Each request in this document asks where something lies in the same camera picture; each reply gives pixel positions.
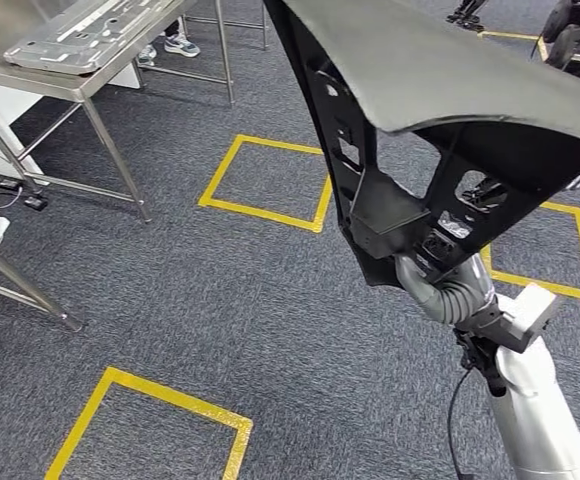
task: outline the sneaker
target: sneaker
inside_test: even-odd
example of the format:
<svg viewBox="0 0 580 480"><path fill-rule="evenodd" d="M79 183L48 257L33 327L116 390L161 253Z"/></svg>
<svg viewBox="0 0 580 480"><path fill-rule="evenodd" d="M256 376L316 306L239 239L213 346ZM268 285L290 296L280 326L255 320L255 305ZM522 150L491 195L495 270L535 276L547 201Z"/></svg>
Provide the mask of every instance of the sneaker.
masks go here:
<svg viewBox="0 0 580 480"><path fill-rule="evenodd" d="M188 58L194 58L201 53L199 47L189 41L184 33L165 37L163 48L168 53L178 53Z"/></svg>
<svg viewBox="0 0 580 480"><path fill-rule="evenodd" d="M153 67L155 57L156 57L156 49L153 47L151 43L149 43L141 50L141 53L137 55L137 61L139 62L139 65Z"/></svg>

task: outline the metal sheet part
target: metal sheet part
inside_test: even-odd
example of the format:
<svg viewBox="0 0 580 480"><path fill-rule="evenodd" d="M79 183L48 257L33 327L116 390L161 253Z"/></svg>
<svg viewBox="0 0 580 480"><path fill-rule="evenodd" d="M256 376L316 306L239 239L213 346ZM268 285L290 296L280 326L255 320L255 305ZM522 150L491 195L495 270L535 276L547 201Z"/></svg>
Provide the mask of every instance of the metal sheet part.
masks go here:
<svg viewBox="0 0 580 480"><path fill-rule="evenodd" d="M80 0L6 50L22 67L82 75L99 69L172 0Z"/></svg>
<svg viewBox="0 0 580 480"><path fill-rule="evenodd" d="M580 138L580 80L399 0L285 0L387 132L501 120Z"/></svg>

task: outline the yellow tape square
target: yellow tape square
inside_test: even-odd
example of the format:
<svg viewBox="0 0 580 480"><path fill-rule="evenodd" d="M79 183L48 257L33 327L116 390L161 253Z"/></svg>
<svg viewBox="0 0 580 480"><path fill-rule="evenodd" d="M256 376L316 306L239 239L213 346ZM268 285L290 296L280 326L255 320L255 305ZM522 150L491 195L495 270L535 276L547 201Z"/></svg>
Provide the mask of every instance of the yellow tape square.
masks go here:
<svg viewBox="0 0 580 480"><path fill-rule="evenodd" d="M223 480L236 480L236 477L239 475L241 462L243 460L243 455L248 446L248 440L250 438L250 431L252 429L252 420L199 398L178 392L169 387L137 377L114 367L107 367L101 376L101 379L99 380L99 383L95 387L95 390L92 391L92 394L90 395L90 398L88 399L88 402L85 403L85 406L83 407L83 410L76 419L76 422L75 422L61 448L59 449L59 452L57 453L57 456L55 457L50 468L45 472L45 480L59 478L68 463L70 457L76 448L79 441L81 440L81 437L83 436L83 433L85 432L85 429L88 428L88 425L97 411L97 408L98 408L106 392L113 383L157 398L175 405L175 407L183 408L236 429L236 435L234 437L222 478Z"/></svg>
<svg viewBox="0 0 580 480"><path fill-rule="evenodd" d="M545 202L541 205L543 208L547 208L550 210L554 210L557 212L569 213L575 216L575 220L577 223L577 231L579 233L580 239L580 208L571 207L569 205L561 205L559 203ZM568 285L561 285L559 283L546 282L544 280L537 280L534 278L523 277L521 275L515 275L512 273L500 272L492 268L492 257L491 254L490 245L485 247L481 251L481 256L483 258L483 263L485 264L485 269L495 280L500 280L502 282L512 283L513 285L520 285L525 287L528 283L536 283L544 288L550 290L551 292L568 295L570 297L580 298L580 288L570 287Z"/></svg>
<svg viewBox="0 0 580 480"><path fill-rule="evenodd" d="M323 220L325 218L325 212L328 210L328 202L330 200L330 195L332 194L332 184L330 182L330 177L326 176L325 182L323 185L323 189L321 192L321 196L316 205L316 212L312 220L304 220L301 218L291 217L288 215L284 215L282 213L271 212L270 210L264 210L262 208L251 207L248 205L242 205L240 203L229 202L226 200L219 200L213 198L212 195L219 186L219 183L224 178L226 171L230 164L236 156L236 153L243 143L254 143L256 145L264 145L273 148L282 148L285 150L293 150L295 152L303 153L313 153L316 155L322 155L323 152L320 148L307 147L305 145L296 145L294 143L277 142L275 140L268 140L266 138L251 137L249 135L239 134L235 137L234 141L228 149L227 153L221 160L205 191L201 195L199 199L199 205L202 207L216 207L222 208L224 210L230 210L231 212L242 213L245 215L252 215L255 217L265 218L267 220L272 220L273 222L284 223L285 225L291 225L293 227L303 228L310 230L315 233L320 233L323 230Z"/></svg>

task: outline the power adapter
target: power adapter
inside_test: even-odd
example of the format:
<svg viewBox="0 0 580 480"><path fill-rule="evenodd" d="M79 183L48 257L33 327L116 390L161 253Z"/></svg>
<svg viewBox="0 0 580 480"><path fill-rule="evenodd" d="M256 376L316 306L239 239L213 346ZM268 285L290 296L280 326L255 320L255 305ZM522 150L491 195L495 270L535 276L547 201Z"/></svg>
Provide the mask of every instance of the power adapter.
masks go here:
<svg viewBox="0 0 580 480"><path fill-rule="evenodd" d="M4 178L3 180L0 181L0 188L3 188L5 190L12 190L13 192L17 192L19 190L20 187L21 187L21 180Z"/></svg>

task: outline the metal frame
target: metal frame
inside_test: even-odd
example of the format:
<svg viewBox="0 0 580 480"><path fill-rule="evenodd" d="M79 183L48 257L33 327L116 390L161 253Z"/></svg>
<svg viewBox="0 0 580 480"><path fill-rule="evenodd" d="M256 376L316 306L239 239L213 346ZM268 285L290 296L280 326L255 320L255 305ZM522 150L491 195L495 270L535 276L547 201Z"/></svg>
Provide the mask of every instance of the metal frame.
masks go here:
<svg viewBox="0 0 580 480"><path fill-rule="evenodd" d="M105 146L108 153L110 155L110 157L112 157L115 163L115 166L116 166L116 169L119 171L119 176L121 176L125 186L128 187L128 190L130 192L129 195L107 190L104 188L94 187L92 185L73 182L70 180L64 180L61 178L50 177L48 175L29 172L21 164L23 159L30 155L30 152L39 146L41 142L45 138L48 138L48 136L79 108L83 108L83 110L88 116L88 120L90 120L90 123L92 123L95 131L97 132L97 135L99 137L101 143L103 143L104 146ZM54 183L67 188L73 188L76 190L94 193L96 195L103 195L107 197L116 198L118 200L124 200L126 202L132 202L137 205L137 207L139 209L139 213L141 215L144 221L148 223L152 220L150 214L145 206L145 200L144 200L144 197L141 195L141 193L139 192L138 188L137 188L137 185L135 183L132 174L128 169L125 161L123 160L123 158L121 156L121 153L119 152L119 150L116 148L116 145L114 144L114 141L113 141L112 137L110 136L110 133L108 133L107 129L106 129L105 125L104 125L101 117L99 116L98 112L97 112L97 109L89 98L84 99L82 103L75 103L70 106L61 114L61 116L60 116L58 119L55 120L52 125L46 128L37 138L31 142L30 145L24 148L24 150L18 154L12 151L12 149L5 141L4 141L0 135L0 150L3 152L4 155L5 155L5 158L10 164L17 170L17 172L21 177L21 179L23 179L27 187L28 187L35 195L40 194L42 187L35 183L33 180L39 180L51 184Z"/></svg>
<svg viewBox="0 0 580 480"><path fill-rule="evenodd" d="M186 22L196 22L196 23L210 23L210 24L216 24L217 19L215 18L207 18L207 17L189 17L187 15L183 15L183 22L184 22L184 31L186 33L186 35L188 34L187 26L186 25ZM266 6L261 2L261 23L249 23L249 22L233 22L230 20L226 20L224 22L224 25L228 26L228 27L238 27L238 28L248 28L251 30L261 30L263 34L264 38L264 50L267 50L270 44L268 44L268 29L270 28L267 24L267 16L266 15Z"/></svg>
<svg viewBox="0 0 580 480"><path fill-rule="evenodd" d="M0 273L24 292L15 292L0 285L0 295L49 313L74 332L78 332L83 327L79 320L75 319L63 307L46 296L1 256Z"/></svg>
<svg viewBox="0 0 580 480"><path fill-rule="evenodd" d="M138 65L138 68L142 70L150 70L153 72L165 73L166 75L175 75L177 77L192 78L194 80L202 80L204 82L219 83L221 85L225 85L227 88L228 99L230 100L230 106L234 105L234 102L235 102L234 91L233 89L233 82L232 80L232 74L230 73L230 62L228 61L228 47L227 47L227 42L226 41L225 25L227 25L228 22L224 21L224 15L221 9L221 0L215 0L215 11L217 14L217 20L213 20L212 23L216 24L219 30L219 39L221 42L221 56L223 57L223 60L224 60L224 70L225 70L226 72L225 78L210 77L208 75L201 75L198 73L181 72L178 70L172 70L169 68L162 68L162 67L149 66L149 65ZM183 23L184 31L186 33L186 35L187 35L187 27L186 26L186 22L184 18L185 18L185 14L182 13L181 21Z"/></svg>

